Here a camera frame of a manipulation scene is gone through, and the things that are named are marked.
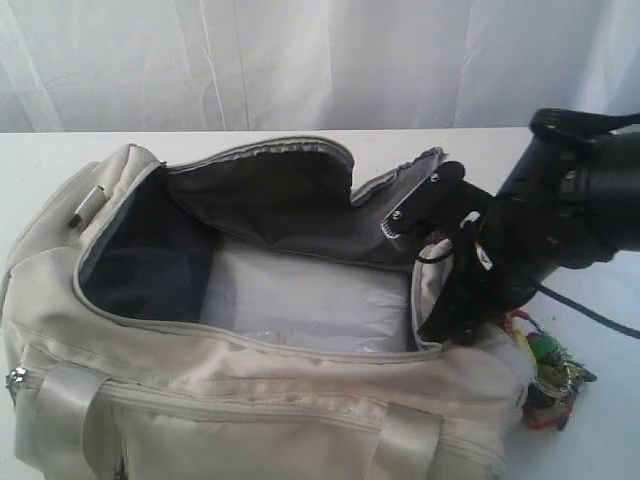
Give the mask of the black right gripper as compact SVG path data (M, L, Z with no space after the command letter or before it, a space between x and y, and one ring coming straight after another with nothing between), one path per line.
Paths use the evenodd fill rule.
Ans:
M434 306L424 310L419 339L469 345L483 324L500 320L535 295L545 264L518 242L511 225L501 222L505 206L461 181L430 211L428 221L452 242L441 255L452 268Z

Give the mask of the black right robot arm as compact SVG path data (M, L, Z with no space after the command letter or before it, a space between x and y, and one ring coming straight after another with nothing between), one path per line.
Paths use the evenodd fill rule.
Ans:
M536 111L532 138L496 194L451 162L427 223L451 243L451 271L418 329L470 344L479 327L544 291L560 268L585 269L639 248L639 118Z

